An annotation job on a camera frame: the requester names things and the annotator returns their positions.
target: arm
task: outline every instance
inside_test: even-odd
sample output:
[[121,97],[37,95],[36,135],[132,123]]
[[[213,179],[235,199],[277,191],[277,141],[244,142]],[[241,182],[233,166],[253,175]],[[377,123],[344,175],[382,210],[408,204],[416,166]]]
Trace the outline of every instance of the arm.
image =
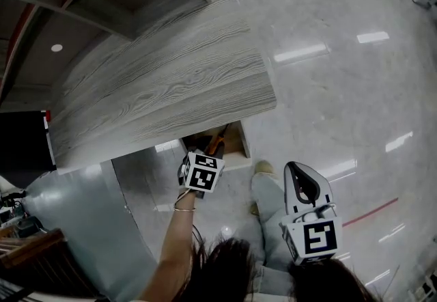
[[[195,193],[186,194],[177,207],[184,210],[194,208]],[[185,282],[191,262],[194,212],[174,211],[165,234],[158,268],[140,300],[168,302],[178,293]]]

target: light blue jeans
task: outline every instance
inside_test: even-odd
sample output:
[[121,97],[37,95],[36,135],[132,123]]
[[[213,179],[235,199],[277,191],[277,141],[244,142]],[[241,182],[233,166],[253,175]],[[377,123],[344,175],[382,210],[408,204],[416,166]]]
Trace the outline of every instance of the light blue jeans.
[[294,288],[287,272],[292,255],[279,227],[285,216],[284,192],[272,175],[260,173],[252,178],[252,194],[259,218],[252,216],[236,231],[236,237],[250,242],[255,256],[254,292],[289,296]]

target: marble floor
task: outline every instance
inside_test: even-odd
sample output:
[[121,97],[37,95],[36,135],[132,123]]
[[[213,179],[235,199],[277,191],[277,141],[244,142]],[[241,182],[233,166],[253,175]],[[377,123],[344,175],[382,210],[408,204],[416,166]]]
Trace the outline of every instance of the marble floor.
[[[300,161],[326,176],[348,223],[341,259],[384,300],[408,300],[406,291],[437,267],[437,27],[431,16],[411,0],[240,5],[278,98],[275,110],[243,122],[254,161],[267,159],[279,173],[287,161]],[[183,156],[175,142],[113,162],[155,257]],[[249,216],[252,172],[225,173],[199,201],[195,224],[204,236],[231,235]]]

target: ceiling light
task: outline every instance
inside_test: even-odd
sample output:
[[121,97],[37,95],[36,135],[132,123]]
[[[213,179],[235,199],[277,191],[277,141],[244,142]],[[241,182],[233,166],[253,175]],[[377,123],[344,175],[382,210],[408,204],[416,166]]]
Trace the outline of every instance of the ceiling light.
[[52,45],[52,48],[51,48],[51,50],[52,50],[52,52],[60,52],[60,51],[62,51],[62,44],[54,44],[54,45]]
[[102,174],[102,168],[100,167],[100,164],[97,165],[91,165],[83,169],[83,173],[86,178],[88,179],[94,179],[99,177]]
[[306,59],[306,57],[314,56],[315,54],[328,54],[329,51],[326,48],[325,43],[316,44],[315,46],[305,47],[296,51],[288,51],[275,55],[274,60],[279,63],[280,61],[291,59]]
[[220,231],[224,238],[230,238],[234,233],[232,228],[228,227],[227,225],[224,225]]
[[387,143],[385,145],[385,152],[390,152],[391,150],[398,149],[398,147],[402,146],[405,143],[405,140],[412,137],[412,131],[407,133],[406,135],[402,135],[401,137]]
[[357,35],[358,42],[360,43],[369,43],[376,41],[388,40],[390,36],[385,31],[380,32],[372,32],[372,33],[363,33],[362,35]]
[[391,236],[395,235],[396,233],[400,232],[401,230],[403,230],[405,228],[404,224],[400,224],[399,226],[397,226],[396,228],[393,228],[390,234],[387,234],[386,236],[383,236],[380,240],[378,240],[379,243],[381,243],[382,241],[390,238]]
[[327,168],[327,169],[321,169],[319,171],[319,173],[323,177],[329,178],[329,177],[335,176],[337,174],[340,174],[342,172],[349,171],[350,169],[354,169],[354,168],[356,168],[356,166],[357,166],[356,160],[352,159],[352,160],[345,161],[343,163],[339,163],[339,164],[337,164],[333,167]]
[[158,211],[158,212],[173,212],[173,203],[171,203],[171,204],[156,205],[154,207],[153,211]]
[[390,269],[383,272],[383,274],[379,274],[379,276],[374,277],[370,282],[366,283],[364,286],[368,286],[370,284],[373,284],[374,282],[377,282],[379,279],[385,277],[386,275],[390,274]]
[[348,260],[350,258],[350,252],[343,253],[342,255],[339,255],[335,257],[336,260],[344,261]]
[[166,143],[158,144],[155,146],[156,152],[163,152],[164,150],[170,150],[180,146],[179,139],[174,139],[173,141],[168,141]]
[[355,173],[356,173],[356,172],[352,172],[352,173],[350,173],[350,174],[346,174],[345,176],[338,177],[338,178],[336,178],[336,179],[330,180],[329,182],[332,183],[332,182],[335,182],[336,180],[341,180],[341,179],[343,179],[343,178],[346,178],[346,177],[352,176],[352,175],[354,175]]

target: wrist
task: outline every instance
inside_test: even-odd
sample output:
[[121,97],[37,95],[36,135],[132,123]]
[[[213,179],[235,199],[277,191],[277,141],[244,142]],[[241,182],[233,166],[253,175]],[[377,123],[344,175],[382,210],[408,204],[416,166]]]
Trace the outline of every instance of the wrist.
[[175,203],[175,207],[180,210],[192,210],[194,209],[194,203],[196,200],[196,192],[190,191],[182,199]]

